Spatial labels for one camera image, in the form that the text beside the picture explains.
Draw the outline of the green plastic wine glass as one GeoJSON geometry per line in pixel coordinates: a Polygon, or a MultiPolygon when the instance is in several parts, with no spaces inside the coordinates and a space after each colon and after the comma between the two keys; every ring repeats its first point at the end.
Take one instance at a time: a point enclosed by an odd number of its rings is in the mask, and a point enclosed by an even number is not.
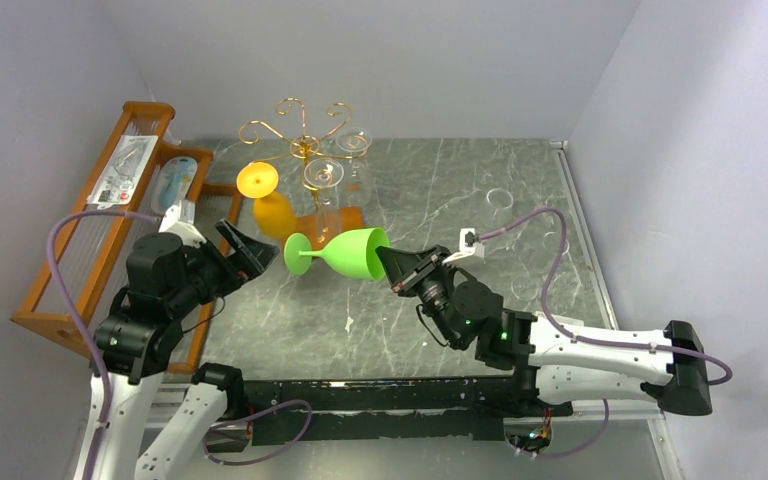
{"type": "Polygon", "coordinates": [[[320,250],[314,250],[305,235],[293,233],[285,241],[283,260],[287,269],[295,275],[305,274],[314,259],[321,259],[344,277],[381,280],[385,277],[385,270],[376,250],[389,246],[388,234],[378,227],[343,232],[320,250]]]}

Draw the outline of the orange plastic wine glass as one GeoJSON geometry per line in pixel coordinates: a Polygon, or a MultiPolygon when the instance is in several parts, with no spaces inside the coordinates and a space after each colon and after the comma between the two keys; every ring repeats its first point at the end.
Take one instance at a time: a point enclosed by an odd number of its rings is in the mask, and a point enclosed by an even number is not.
{"type": "Polygon", "coordinates": [[[296,231],[297,217],[290,201],[277,187],[280,175],[265,161],[255,161],[237,175],[237,190],[253,201],[252,213],[260,232],[270,238],[282,240],[296,231]]]}

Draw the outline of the clear wine glass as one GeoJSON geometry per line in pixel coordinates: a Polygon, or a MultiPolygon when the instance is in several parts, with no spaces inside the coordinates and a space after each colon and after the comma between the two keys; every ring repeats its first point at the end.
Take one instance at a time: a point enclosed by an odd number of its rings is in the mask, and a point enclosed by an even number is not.
{"type": "Polygon", "coordinates": [[[348,162],[343,194],[348,206],[362,208],[371,199],[374,180],[364,156],[372,139],[370,130],[362,127],[347,130],[336,139],[336,148],[348,162]]]}

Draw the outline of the clear champagne flute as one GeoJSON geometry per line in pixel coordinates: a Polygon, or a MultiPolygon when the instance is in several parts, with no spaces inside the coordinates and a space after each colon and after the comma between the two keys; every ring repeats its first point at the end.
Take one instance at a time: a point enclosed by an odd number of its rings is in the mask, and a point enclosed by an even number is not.
{"type": "Polygon", "coordinates": [[[325,246],[342,231],[339,214],[339,187],[344,177],[343,166],[331,158],[310,161],[304,170],[304,185],[314,194],[314,237],[325,246]]]}

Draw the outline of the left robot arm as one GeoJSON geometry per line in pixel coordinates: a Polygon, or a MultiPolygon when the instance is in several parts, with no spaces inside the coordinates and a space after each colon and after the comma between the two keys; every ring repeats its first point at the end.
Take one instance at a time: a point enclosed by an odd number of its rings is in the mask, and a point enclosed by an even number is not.
{"type": "Polygon", "coordinates": [[[207,363],[145,452],[139,450],[151,405],[197,308],[262,275],[279,247],[252,239],[221,220],[216,230],[233,252],[224,256],[192,224],[164,220],[139,238],[126,258],[127,284],[93,334],[89,425],[78,461],[81,479],[166,479],[178,472],[219,420],[251,413],[240,369],[207,363]]]}

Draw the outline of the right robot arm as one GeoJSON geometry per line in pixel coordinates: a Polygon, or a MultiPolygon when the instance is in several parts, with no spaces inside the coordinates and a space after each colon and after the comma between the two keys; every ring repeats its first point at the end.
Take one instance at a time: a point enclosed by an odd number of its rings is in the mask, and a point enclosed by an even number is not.
{"type": "Polygon", "coordinates": [[[416,298],[423,326],[444,347],[472,349],[477,361],[512,374],[509,399],[521,414],[578,400],[651,401],[684,416],[713,411],[701,341],[684,321],[660,330],[622,331],[552,320],[505,307],[501,295],[443,247],[375,250],[392,291],[416,298]]]}

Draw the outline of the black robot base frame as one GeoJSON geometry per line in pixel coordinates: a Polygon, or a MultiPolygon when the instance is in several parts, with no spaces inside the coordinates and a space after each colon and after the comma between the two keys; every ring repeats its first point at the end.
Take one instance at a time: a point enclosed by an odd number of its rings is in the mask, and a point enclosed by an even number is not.
{"type": "Polygon", "coordinates": [[[571,402],[551,406],[515,392],[507,376],[371,380],[247,380],[209,437],[213,453],[237,453],[234,429],[252,429],[253,446],[301,441],[466,437],[501,441],[510,419],[569,417],[571,402]]]}

